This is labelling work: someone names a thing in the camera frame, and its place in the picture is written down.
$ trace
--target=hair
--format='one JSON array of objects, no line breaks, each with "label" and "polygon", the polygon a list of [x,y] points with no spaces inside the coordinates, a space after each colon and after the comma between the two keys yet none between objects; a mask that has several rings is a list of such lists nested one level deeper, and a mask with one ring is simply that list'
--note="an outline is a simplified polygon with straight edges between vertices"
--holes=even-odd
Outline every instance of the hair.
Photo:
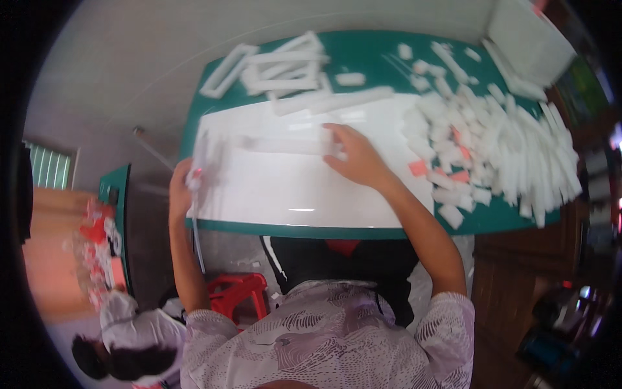
[{"label": "hair", "polygon": [[91,378],[101,380],[110,374],[119,381],[136,381],[144,375],[164,373],[175,362],[177,349],[162,349],[158,345],[142,350],[111,347],[110,358],[102,361],[93,340],[76,335],[72,354],[80,370]]}]

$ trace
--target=window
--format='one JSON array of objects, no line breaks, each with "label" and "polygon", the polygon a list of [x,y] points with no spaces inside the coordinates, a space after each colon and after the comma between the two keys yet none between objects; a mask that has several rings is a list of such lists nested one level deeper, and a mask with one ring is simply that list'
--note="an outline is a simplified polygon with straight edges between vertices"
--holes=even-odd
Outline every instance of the window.
[{"label": "window", "polygon": [[52,150],[29,141],[24,141],[24,144],[30,149],[35,186],[50,189],[71,187],[75,153]]}]

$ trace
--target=black pants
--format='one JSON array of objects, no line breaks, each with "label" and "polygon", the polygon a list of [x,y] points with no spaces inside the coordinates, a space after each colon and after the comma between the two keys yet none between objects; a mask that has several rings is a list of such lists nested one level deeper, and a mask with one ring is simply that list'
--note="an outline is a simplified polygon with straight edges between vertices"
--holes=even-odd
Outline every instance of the black pants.
[{"label": "black pants", "polygon": [[396,324],[407,326],[414,318],[407,281],[419,261],[408,240],[363,240],[347,258],[328,248],[322,239],[271,237],[272,250],[287,279],[279,272],[263,237],[261,244],[283,294],[313,279],[373,281],[374,289],[391,306]]}]

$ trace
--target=wooden cabinet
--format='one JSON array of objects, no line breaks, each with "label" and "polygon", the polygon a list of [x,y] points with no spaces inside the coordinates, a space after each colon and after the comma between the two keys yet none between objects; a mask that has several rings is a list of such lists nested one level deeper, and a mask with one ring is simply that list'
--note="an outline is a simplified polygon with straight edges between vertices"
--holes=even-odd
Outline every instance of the wooden cabinet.
[{"label": "wooden cabinet", "polygon": [[515,353],[536,323],[531,311],[556,282],[578,266],[583,208],[571,203],[560,221],[475,237],[475,357],[472,388],[524,388],[531,369]]},{"label": "wooden cabinet", "polygon": [[478,235],[475,257],[511,263],[557,278],[570,278],[577,269],[582,212],[583,207],[572,202],[560,209],[559,222],[542,229]]}]

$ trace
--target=white board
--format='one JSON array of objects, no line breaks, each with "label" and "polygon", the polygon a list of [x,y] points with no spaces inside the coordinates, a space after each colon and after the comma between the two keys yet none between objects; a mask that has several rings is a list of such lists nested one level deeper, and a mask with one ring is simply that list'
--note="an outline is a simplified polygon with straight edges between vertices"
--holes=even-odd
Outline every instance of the white board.
[{"label": "white board", "polygon": [[207,150],[195,153],[207,153],[208,167],[198,217],[271,225],[399,228],[399,220],[379,193],[343,178],[321,156],[254,152],[237,146],[244,135],[317,142],[326,122],[348,124],[367,136],[389,168],[434,213],[432,184],[412,176],[407,165],[419,158],[400,132],[403,112],[418,98],[397,94],[315,116],[303,110],[279,117],[269,102],[203,116],[197,137],[207,132]]}]

